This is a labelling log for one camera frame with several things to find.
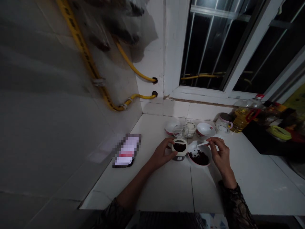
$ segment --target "dark red food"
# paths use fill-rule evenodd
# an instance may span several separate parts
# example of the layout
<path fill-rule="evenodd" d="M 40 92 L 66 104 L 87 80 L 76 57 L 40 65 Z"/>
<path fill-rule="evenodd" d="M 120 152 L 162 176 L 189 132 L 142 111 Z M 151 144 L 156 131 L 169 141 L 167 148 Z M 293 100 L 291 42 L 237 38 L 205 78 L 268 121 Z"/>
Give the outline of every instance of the dark red food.
<path fill-rule="evenodd" d="M 174 144 L 174 149 L 177 152 L 183 152 L 186 149 L 186 145 L 185 144 L 179 144 L 179 143 L 175 143 Z"/>
<path fill-rule="evenodd" d="M 207 155 L 204 154 L 204 152 L 201 152 L 200 150 L 198 150 L 198 155 L 193 155 L 192 153 L 188 153 L 191 157 L 191 159 L 199 164 L 199 165 L 207 165 L 209 164 L 209 158 L 207 157 Z"/>

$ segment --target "phone screen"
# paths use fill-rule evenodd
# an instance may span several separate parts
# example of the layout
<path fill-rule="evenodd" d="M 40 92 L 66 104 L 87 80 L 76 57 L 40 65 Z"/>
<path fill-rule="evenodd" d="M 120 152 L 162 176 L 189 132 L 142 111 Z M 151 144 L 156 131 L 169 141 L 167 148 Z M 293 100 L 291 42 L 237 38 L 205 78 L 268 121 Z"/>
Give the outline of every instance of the phone screen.
<path fill-rule="evenodd" d="M 141 140 L 140 134 L 126 134 L 115 149 L 115 155 L 112 159 L 113 168 L 126 168 L 131 166 Z"/>

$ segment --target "window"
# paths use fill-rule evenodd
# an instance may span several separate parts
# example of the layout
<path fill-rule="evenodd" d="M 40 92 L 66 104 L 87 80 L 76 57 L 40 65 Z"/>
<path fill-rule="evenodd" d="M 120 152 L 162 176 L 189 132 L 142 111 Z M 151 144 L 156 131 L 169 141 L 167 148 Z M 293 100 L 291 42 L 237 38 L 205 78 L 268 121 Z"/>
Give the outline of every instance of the window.
<path fill-rule="evenodd" d="M 230 105 L 258 93 L 267 100 L 305 61 L 305 0 L 178 2 L 166 6 L 165 94 Z M 180 72 L 169 58 L 179 59 Z"/>

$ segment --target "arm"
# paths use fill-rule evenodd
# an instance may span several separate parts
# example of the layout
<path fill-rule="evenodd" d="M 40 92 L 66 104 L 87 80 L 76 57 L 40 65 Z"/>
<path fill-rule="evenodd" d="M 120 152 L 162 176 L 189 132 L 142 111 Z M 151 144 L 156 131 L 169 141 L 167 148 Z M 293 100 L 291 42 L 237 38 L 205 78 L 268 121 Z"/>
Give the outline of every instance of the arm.
<path fill-rule="evenodd" d="M 229 228 L 257 228 L 231 169 L 230 149 L 220 138 L 209 138 L 207 141 L 211 147 L 215 165 L 222 176 L 219 185 Z"/>
<path fill-rule="evenodd" d="M 177 152 L 165 155 L 168 143 L 175 144 L 172 138 L 164 139 L 156 148 L 148 162 L 141 168 L 134 179 L 124 188 L 112 203 L 102 212 L 95 228 L 125 228 L 133 216 L 133 211 L 146 181 L 150 175 L 173 159 Z"/>

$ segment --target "tiled countertop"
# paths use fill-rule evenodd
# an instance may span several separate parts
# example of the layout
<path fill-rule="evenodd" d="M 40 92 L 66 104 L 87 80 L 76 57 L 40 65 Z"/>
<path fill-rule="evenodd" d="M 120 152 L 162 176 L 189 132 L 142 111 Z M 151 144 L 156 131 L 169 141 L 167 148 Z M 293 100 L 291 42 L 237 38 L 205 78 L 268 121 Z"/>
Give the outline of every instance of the tiled countertop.
<path fill-rule="evenodd" d="M 133 179 L 155 148 L 167 135 L 165 123 L 185 118 L 143 114 L 131 133 L 142 134 L 141 147 L 134 163 L 125 169 L 108 165 L 82 209 L 104 209 Z M 230 163 L 236 180 L 252 214 L 305 215 L 305 195 L 268 156 L 261 155 L 243 133 L 230 133 L 223 138 L 230 148 Z M 217 190 L 220 174 L 211 163 L 196 168 L 185 158 L 170 161 L 153 173 L 147 181 L 137 209 L 161 212 L 223 213 Z"/>

